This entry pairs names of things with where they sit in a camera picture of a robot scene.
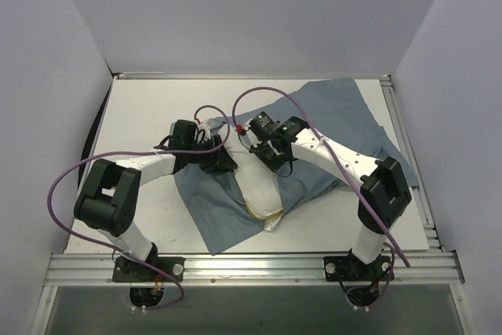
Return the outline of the blue-grey pillowcase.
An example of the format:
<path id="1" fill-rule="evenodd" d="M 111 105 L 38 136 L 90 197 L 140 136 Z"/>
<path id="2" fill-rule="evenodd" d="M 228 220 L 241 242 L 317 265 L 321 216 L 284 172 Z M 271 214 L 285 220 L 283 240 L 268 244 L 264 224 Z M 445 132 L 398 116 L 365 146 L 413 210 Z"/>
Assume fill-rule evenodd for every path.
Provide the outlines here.
<path id="1" fill-rule="evenodd" d="M 377 169 L 376 160 L 396 159 L 406 182 L 418 177 L 385 130 L 377 123 L 352 78 L 308 82 L 289 98 L 262 107 L 275 120 L 306 116 L 319 127 L 319 140 L 303 129 L 289 149 L 296 159 L 277 173 L 238 141 L 226 122 L 217 118 L 211 134 L 226 139 L 224 151 L 236 163 L 229 173 L 209 174 L 189 165 L 174 180 L 211 254 L 238 245 L 262 231 L 273 230 L 288 212 L 345 183 L 343 166 L 356 187 Z"/>

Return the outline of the white pillow yellow edge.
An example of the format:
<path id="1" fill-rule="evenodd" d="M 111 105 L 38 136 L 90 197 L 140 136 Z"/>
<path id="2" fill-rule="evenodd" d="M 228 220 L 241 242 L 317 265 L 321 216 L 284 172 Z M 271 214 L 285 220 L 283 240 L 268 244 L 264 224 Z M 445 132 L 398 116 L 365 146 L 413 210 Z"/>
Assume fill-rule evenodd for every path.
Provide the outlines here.
<path id="1" fill-rule="evenodd" d="M 273 231 L 283 217 L 276 175 L 241 144 L 230 147 L 229 155 L 237 163 L 233 175 L 248 214 L 263 221 L 265 231 Z"/>

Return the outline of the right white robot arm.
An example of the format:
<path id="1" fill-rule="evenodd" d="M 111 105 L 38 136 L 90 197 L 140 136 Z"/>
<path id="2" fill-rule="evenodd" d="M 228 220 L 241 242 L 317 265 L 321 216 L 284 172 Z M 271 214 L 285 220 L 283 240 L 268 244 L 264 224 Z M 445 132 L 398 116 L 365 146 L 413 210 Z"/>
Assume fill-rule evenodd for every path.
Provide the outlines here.
<path id="1" fill-rule="evenodd" d="M 276 172 L 301 160 L 355 190 L 361 227 L 347 268 L 357 279 L 374 273 L 375 260 L 383 252 L 391 228 L 412 199 L 399 161 L 362 155 L 322 135 L 296 116 L 279 122 L 262 111 L 246 123 L 245 130 L 252 142 L 250 152 L 269 170 Z"/>

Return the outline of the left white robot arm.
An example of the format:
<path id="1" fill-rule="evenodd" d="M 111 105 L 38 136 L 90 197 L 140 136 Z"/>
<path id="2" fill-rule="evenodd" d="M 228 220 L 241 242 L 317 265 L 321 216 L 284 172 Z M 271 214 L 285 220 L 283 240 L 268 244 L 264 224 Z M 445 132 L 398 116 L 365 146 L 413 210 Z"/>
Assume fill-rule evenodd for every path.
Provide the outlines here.
<path id="1" fill-rule="evenodd" d="M 98 230 L 113 246 L 127 253 L 130 271 L 141 281 L 152 280 L 160 267 L 157 246 L 134 224 L 139 190 L 189 165 L 204 173 L 229 173 L 237 163 L 211 134 L 209 123 L 176 121 L 170 134 L 154 147 L 155 153 L 113 162 L 96 160 L 75 203 L 75 217 Z"/>

